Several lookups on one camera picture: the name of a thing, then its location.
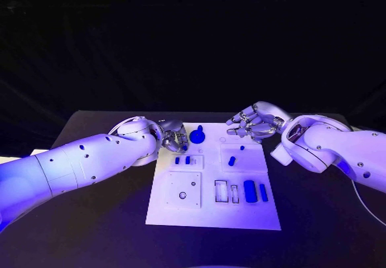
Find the white cable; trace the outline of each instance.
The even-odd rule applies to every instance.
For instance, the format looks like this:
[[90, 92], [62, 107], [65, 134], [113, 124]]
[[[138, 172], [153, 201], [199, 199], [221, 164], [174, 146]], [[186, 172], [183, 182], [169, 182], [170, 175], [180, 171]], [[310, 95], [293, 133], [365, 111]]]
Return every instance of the white cable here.
[[359, 198], [359, 200], [360, 200], [360, 203], [362, 203], [363, 206], [365, 206], [365, 209], [366, 209], [367, 212], [372, 214], [372, 216], [376, 218], [376, 220], [386, 226], [386, 223], [385, 223], [385, 222], [375, 216], [373, 212], [370, 211], [370, 209], [367, 208], [367, 206], [365, 205], [365, 202], [363, 202], [363, 200], [362, 200], [362, 198], [360, 198], [360, 194], [359, 194], [357, 189], [356, 189], [356, 183], [355, 183], [353, 180], [352, 180], [352, 183], [353, 183], [353, 187], [355, 187], [355, 190], [356, 190], [356, 196], [357, 196], [357, 198]]
[[115, 125], [115, 127], [111, 129], [108, 135], [111, 135], [113, 132], [118, 129], [118, 127], [120, 127], [127, 121], [133, 120], [134, 118], [136, 118], [136, 116], [131, 117], [131, 118], [127, 118], [121, 123], [118, 123], [118, 124]]

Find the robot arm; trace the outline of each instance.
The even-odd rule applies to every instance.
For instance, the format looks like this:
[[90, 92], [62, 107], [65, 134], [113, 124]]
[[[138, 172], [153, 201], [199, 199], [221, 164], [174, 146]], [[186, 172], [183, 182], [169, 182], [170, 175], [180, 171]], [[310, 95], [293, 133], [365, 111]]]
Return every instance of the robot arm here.
[[0, 231], [59, 194], [154, 161], [162, 147], [186, 152], [182, 121], [131, 119], [113, 129], [117, 136], [98, 134], [0, 165]]
[[321, 173], [333, 164], [359, 183], [386, 193], [386, 134], [352, 131], [337, 120], [304, 115], [293, 118], [275, 105], [258, 102], [236, 114], [226, 124], [239, 123], [231, 135], [261, 139], [281, 134], [272, 157], [288, 165], [293, 160]]

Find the small blue cylinder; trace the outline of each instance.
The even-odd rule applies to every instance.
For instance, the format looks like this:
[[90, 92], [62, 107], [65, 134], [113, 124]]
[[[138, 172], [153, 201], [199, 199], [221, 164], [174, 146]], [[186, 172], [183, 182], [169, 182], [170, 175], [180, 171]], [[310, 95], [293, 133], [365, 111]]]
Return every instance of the small blue cylinder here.
[[259, 185], [261, 199], [268, 202], [267, 190], [264, 184]]
[[247, 180], [244, 182], [244, 191], [245, 191], [245, 200], [248, 203], [255, 203], [258, 201], [255, 182], [252, 180]]
[[236, 160], [236, 158], [234, 156], [231, 156], [229, 163], [228, 163], [231, 166], [235, 164], [235, 160]]

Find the white board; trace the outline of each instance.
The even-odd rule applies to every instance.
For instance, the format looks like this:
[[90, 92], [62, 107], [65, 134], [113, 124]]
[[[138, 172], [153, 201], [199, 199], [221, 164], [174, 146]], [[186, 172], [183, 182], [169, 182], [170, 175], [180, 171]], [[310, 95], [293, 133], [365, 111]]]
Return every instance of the white board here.
[[[228, 136], [229, 126], [223, 123], [185, 123], [187, 133], [199, 125], [205, 141], [190, 143], [185, 155], [160, 149], [147, 224], [281, 230], [262, 146], [249, 137]], [[234, 166], [229, 166], [231, 156], [236, 158]], [[255, 203], [245, 199], [247, 180], [255, 183]], [[262, 201], [259, 184], [265, 186], [268, 202]], [[216, 195], [225, 201], [226, 194], [228, 202], [218, 202]]]

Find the dark table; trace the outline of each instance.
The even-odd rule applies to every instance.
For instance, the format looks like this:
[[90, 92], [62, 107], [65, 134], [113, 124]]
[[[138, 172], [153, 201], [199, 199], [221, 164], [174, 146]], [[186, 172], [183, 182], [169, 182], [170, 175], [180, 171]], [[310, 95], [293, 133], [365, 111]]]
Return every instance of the dark table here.
[[[134, 115], [225, 122], [234, 113], [79, 111], [54, 147], [107, 133]], [[283, 231], [146, 225], [153, 162], [58, 196], [12, 224], [0, 235], [0, 267], [386, 267], [386, 227], [349, 178], [336, 167], [316, 174], [297, 163], [283, 166], [270, 156], [278, 142], [280, 135], [267, 139], [264, 151]], [[359, 190], [386, 219], [386, 194]]]

